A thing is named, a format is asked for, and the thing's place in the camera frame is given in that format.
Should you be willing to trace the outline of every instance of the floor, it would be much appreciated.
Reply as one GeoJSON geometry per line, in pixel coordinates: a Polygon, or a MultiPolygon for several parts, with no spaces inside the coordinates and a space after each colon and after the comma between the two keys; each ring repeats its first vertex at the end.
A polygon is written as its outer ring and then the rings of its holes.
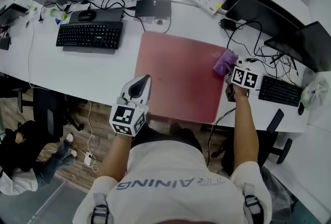
{"type": "MultiPolygon", "coordinates": [[[[30,89],[26,94],[23,95],[24,100],[33,100],[33,89],[30,89]]],[[[1,112],[3,117],[3,123],[5,128],[16,130],[17,123],[24,123],[28,120],[33,120],[33,109],[32,107],[24,107],[23,114],[17,111],[17,99],[16,98],[3,98],[0,101],[1,112]]],[[[73,147],[79,148],[83,152],[87,150],[87,140],[91,135],[91,129],[88,124],[87,116],[90,105],[80,104],[75,109],[69,110],[73,119],[79,124],[84,124],[84,130],[77,132],[71,125],[64,126],[64,135],[72,132],[74,134],[73,147]]],[[[109,146],[111,145],[115,135],[109,125],[110,106],[92,102],[92,109],[90,114],[90,122],[93,129],[93,136],[90,140],[90,149],[100,161],[103,160],[106,155],[109,146]]],[[[189,122],[179,122],[183,128],[190,128],[196,138],[199,140],[205,159],[207,160],[207,147],[208,147],[208,132],[200,132],[201,125],[189,122]]],[[[168,133],[169,125],[168,120],[161,120],[151,116],[151,122],[149,125],[151,128],[162,132],[168,133]]],[[[210,153],[219,150],[225,137],[219,135],[213,135],[210,144],[210,153]]],[[[59,143],[48,144],[44,150],[40,153],[38,159],[46,160],[52,152],[57,149],[59,143]]],[[[78,158],[76,163],[68,169],[63,169],[57,172],[56,176],[67,180],[70,184],[76,186],[82,191],[87,191],[91,187],[96,173],[84,164],[84,154],[78,151],[78,158]]],[[[215,173],[220,172],[221,157],[217,159],[211,159],[209,169],[215,173]]]]}

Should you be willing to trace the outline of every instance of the keyboard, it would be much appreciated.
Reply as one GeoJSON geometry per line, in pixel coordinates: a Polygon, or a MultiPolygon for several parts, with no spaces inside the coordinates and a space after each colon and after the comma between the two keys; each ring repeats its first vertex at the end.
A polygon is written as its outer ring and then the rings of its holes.
{"type": "Polygon", "coordinates": [[[300,103],[301,93],[302,88],[263,76],[259,99],[297,107],[300,103]]]}
{"type": "Polygon", "coordinates": [[[62,24],[58,30],[56,46],[116,50],[122,28],[122,22],[62,24]]]}

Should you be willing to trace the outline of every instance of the phone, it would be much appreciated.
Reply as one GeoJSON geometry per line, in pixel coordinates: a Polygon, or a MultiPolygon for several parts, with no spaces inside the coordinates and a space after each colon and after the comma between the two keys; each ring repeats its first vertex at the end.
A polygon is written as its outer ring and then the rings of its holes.
{"type": "Polygon", "coordinates": [[[284,117],[283,111],[278,109],[276,115],[274,116],[273,120],[269,124],[267,131],[269,133],[273,134],[275,132],[275,130],[277,129],[278,125],[280,124],[280,122],[282,121],[283,117],[284,117]]]}

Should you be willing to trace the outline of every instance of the white cable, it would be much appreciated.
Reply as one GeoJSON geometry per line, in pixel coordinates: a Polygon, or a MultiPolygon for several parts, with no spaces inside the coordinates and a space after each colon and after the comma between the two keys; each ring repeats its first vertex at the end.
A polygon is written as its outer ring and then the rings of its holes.
{"type": "Polygon", "coordinates": [[[34,88],[34,89],[45,89],[46,91],[49,91],[49,89],[46,89],[46,88],[43,88],[43,87],[34,87],[30,83],[30,55],[31,55],[31,50],[32,50],[33,42],[35,40],[35,16],[36,16],[36,14],[34,14],[34,16],[32,18],[33,35],[32,35],[32,41],[31,41],[30,50],[29,50],[29,57],[27,58],[28,81],[29,81],[29,85],[30,85],[31,88],[34,88]]]}
{"type": "Polygon", "coordinates": [[[93,152],[91,151],[91,149],[89,148],[89,140],[91,139],[91,137],[93,136],[93,129],[92,129],[92,125],[91,125],[91,122],[89,121],[89,115],[91,113],[91,109],[92,109],[92,103],[91,101],[87,100],[89,102],[89,112],[88,112],[88,116],[87,116],[87,121],[88,121],[88,124],[89,124],[89,127],[91,128],[91,135],[87,141],[87,148],[88,148],[88,151],[92,154],[92,158],[94,159],[94,162],[92,164],[92,166],[89,166],[92,168],[92,170],[94,172],[98,172],[99,171],[99,167],[95,165],[95,163],[97,162],[97,158],[94,156],[93,152]]]}
{"type": "MultiPolygon", "coordinates": [[[[91,101],[87,100],[89,102],[89,112],[88,112],[88,116],[87,116],[87,121],[88,121],[88,124],[89,124],[89,127],[91,128],[91,135],[87,141],[87,149],[88,151],[92,154],[92,159],[94,160],[93,164],[91,166],[88,166],[90,168],[92,168],[92,170],[94,172],[98,172],[99,171],[99,167],[97,165],[95,165],[95,163],[97,162],[97,158],[94,156],[93,152],[91,151],[91,149],[89,148],[89,141],[91,139],[91,137],[93,136],[93,129],[92,129],[92,125],[91,125],[91,122],[89,121],[89,115],[91,113],[91,109],[92,109],[92,103],[91,101]]],[[[81,153],[83,153],[84,155],[86,155],[81,149],[79,148],[72,148],[70,149],[71,150],[79,150],[81,153]]],[[[56,152],[54,150],[42,150],[42,152],[56,152]]]]}

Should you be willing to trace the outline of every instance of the mouse pad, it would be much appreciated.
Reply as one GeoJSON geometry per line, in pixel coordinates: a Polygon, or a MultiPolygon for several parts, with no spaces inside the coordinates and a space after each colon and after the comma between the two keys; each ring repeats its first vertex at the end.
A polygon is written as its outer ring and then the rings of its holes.
{"type": "Polygon", "coordinates": [[[149,112],[197,123],[213,123],[224,83],[213,71],[225,48],[188,38],[143,34],[135,76],[152,77],[149,112]]]}

